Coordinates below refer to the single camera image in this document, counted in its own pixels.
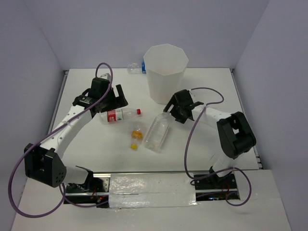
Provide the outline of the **red label clear bottle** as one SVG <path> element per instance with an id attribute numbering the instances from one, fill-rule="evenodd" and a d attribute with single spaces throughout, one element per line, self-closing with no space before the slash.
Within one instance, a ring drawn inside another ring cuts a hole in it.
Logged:
<path id="1" fill-rule="evenodd" d="M 119 108 L 99 114 L 99 119 L 103 124 L 114 123 L 123 120 L 133 119 L 141 115 L 141 109 Z"/>

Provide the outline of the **small yellow cap bottle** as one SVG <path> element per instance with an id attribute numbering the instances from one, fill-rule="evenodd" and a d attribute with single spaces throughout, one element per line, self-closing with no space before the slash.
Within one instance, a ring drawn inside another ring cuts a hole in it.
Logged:
<path id="1" fill-rule="evenodd" d="M 145 133 L 145 125 L 140 121 L 133 122 L 130 135 L 130 148 L 136 151 L 142 143 Z"/>

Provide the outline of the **large clear plastic bottle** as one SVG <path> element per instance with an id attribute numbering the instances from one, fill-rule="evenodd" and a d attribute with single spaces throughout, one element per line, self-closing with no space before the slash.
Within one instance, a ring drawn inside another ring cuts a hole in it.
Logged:
<path id="1" fill-rule="evenodd" d="M 161 153 L 162 145 L 172 122 L 170 113 L 163 112 L 155 117 L 144 139 L 144 147 L 152 152 Z"/>

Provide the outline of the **blue label clear bottle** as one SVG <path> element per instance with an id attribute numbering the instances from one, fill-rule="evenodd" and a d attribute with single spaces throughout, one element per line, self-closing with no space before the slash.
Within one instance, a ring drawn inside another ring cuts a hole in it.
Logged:
<path id="1" fill-rule="evenodd" d="M 127 72 L 133 74 L 146 74 L 145 63 L 131 63 L 127 66 Z"/>

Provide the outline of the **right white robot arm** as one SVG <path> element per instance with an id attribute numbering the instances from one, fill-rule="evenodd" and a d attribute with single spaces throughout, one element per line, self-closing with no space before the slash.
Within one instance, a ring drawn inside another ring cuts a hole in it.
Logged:
<path id="1" fill-rule="evenodd" d="M 224 102 L 223 95 L 214 90 L 221 99 L 203 103 L 193 95 L 194 89 L 180 90 L 171 96 L 163 111 L 171 115 L 177 122 L 184 124 L 187 120 L 194 122 L 184 151 L 184 170 L 188 171 L 187 156 L 193 132 L 198 123 L 204 123 L 218 132 L 222 153 L 209 169 L 209 174 L 194 177 L 189 175 L 194 183 L 206 180 L 214 188 L 220 188 L 235 170 L 236 160 L 243 153 L 249 152 L 257 143 L 256 137 L 242 112 L 227 113 L 212 108 L 213 105 Z"/>

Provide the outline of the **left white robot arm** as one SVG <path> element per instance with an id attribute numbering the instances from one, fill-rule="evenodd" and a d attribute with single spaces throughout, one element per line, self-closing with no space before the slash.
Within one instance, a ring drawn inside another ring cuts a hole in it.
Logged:
<path id="1" fill-rule="evenodd" d="M 94 187 L 93 172 L 84 167 L 67 167 L 62 157 L 71 141 L 96 115 L 128 105 L 121 85 L 118 95 L 109 88 L 110 74 L 95 77 L 91 87 L 74 99 L 69 112 L 60 122 L 58 132 L 40 142 L 25 157 L 25 174 L 28 178 L 53 188 L 61 183 L 75 183 L 82 191 Z"/>

